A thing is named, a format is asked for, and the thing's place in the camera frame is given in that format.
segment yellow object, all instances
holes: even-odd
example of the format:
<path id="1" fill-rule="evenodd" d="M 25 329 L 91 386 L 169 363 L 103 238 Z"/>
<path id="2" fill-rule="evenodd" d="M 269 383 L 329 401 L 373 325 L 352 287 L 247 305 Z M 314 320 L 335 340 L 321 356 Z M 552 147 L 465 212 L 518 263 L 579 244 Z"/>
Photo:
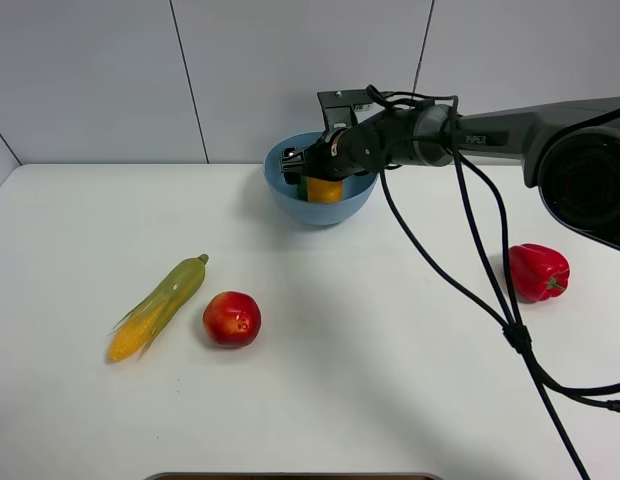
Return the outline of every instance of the yellow object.
<path id="1" fill-rule="evenodd" d="M 172 269 L 166 278 L 139 305 L 115 326 L 115 337 L 108 350 L 108 360 L 118 362 L 141 347 L 146 353 L 157 335 L 172 320 L 177 310 L 199 289 L 206 277 L 208 255 L 187 258 Z"/>
<path id="2" fill-rule="evenodd" d="M 312 203 L 335 203 L 343 199 L 343 181 L 328 182 L 307 177 L 308 201 Z"/>

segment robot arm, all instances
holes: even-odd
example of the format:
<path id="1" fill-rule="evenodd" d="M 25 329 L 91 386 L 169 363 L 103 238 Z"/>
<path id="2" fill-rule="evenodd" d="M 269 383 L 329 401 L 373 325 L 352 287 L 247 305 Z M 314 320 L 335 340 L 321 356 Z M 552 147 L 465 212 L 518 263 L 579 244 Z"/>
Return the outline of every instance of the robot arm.
<path id="1" fill-rule="evenodd" d="M 310 147 L 287 153 L 288 183 L 301 176 L 343 180 L 389 164 L 443 166 L 452 161 L 450 121 L 463 154 L 519 159 L 526 186 L 539 187 L 563 225 L 620 250 L 620 97 L 540 105 L 450 118 L 433 99 L 400 109 L 401 92 L 320 92 L 325 131 Z M 384 110 L 357 123 L 356 112 Z"/>

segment blue bowl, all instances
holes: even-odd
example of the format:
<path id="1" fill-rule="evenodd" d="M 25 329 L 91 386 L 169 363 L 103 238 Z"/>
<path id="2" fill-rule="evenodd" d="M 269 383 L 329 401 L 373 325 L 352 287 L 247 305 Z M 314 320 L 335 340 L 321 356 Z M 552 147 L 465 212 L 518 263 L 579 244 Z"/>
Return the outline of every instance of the blue bowl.
<path id="1" fill-rule="evenodd" d="M 343 222 L 359 211 L 372 193 L 377 175 L 369 173 L 350 176 L 343 182 L 343 200 L 336 203 L 310 203 L 300 200 L 297 186 L 286 184 L 279 160 L 286 148 L 303 148 L 312 145 L 320 132 L 301 133 L 279 143 L 270 150 L 263 164 L 263 176 L 277 205 L 300 222 L 310 225 L 334 225 Z"/>

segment red apple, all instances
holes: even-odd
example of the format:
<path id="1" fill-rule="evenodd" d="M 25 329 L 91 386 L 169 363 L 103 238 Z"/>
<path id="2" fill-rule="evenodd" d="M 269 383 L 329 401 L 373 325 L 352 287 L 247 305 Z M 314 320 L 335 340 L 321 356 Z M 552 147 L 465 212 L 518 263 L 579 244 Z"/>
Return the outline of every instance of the red apple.
<path id="1" fill-rule="evenodd" d="M 203 326 L 217 345 L 245 347 L 257 338 L 261 312 L 250 295 L 223 292 L 214 297 L 203 312 Z"/>

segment pepper stem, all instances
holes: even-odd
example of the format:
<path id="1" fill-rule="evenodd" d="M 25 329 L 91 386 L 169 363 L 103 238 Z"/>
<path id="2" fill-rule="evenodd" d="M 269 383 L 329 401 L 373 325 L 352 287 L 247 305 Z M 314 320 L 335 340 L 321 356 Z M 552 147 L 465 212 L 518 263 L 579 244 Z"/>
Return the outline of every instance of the pepper stem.
<path id="1" fill-rule="evenodd" d="M 561 285 L 559 285 L 557 283 L 557 279 L 555 277 L 552 277 L 549 281 L 548 281 L 548 285 L 546 286 L 547 290 L 552 290 L 553 288 L 556 288 L 557 290 L 561 290 L 562 292 L 566 291 L 566 287 L 563 287 Z"/>

